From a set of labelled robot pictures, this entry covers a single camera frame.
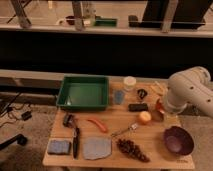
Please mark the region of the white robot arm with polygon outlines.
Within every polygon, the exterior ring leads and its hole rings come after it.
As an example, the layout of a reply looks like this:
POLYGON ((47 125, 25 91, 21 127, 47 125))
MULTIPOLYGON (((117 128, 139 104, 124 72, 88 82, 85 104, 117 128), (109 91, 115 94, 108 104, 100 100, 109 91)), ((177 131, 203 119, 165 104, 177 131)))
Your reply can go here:
POLYGON ((168 91, 162 98, 164 110, 179 114, 191 103, 213 118, 213 91, 207 87, 210 80, 209 71, 200 66, 172 74, 168 79, 168 91))

